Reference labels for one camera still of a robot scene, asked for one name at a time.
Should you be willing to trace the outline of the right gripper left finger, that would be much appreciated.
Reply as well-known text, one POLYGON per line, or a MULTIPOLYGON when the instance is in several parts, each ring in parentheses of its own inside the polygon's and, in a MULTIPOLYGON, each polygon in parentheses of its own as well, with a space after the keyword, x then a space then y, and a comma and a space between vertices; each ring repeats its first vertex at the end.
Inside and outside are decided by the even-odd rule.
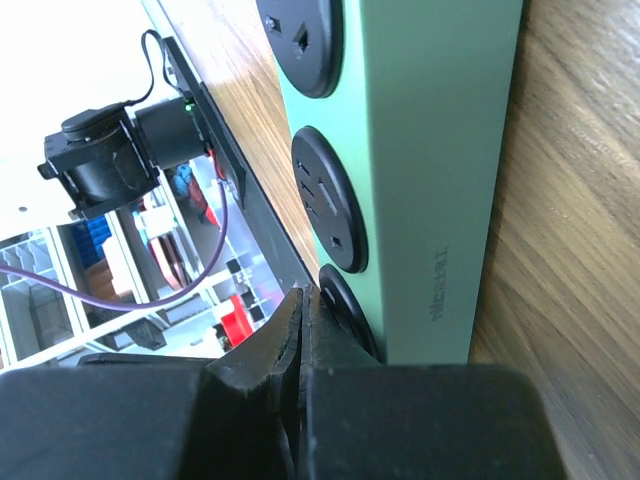
POLYGON ((292 479, 303 292, 217 360, 96 354, 1 377, 5 479, 292 479))

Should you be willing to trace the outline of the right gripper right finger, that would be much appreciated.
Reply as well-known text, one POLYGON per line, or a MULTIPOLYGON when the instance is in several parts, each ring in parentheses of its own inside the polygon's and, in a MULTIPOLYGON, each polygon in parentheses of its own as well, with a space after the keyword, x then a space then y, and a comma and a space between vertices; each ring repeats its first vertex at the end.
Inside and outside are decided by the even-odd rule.
POLYGON ((300 398, 312 479, 563 479, 542 399, 494 364, 385 366, 302 294, 300 398))

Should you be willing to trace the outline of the green power strip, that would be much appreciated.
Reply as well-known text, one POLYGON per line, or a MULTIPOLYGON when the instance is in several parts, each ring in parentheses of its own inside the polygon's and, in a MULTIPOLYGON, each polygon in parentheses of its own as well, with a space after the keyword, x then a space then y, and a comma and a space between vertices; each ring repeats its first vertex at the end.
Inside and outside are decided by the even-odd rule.
POLYGON ((463 364, 519 1, 261 1, 334 318, 390 365, 463 364))

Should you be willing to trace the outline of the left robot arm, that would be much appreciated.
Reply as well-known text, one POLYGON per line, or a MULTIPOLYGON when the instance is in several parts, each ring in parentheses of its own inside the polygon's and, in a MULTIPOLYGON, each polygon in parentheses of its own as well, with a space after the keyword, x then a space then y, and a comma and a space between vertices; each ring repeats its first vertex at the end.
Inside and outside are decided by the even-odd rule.
POLYGON ((174 98, 128 115, 122 103, 88 109, 44 140, 45 180, 71 198, 71 217, 92 220, 140 200, 159 186, 162 170, 205 153, 195 102, 174 98))

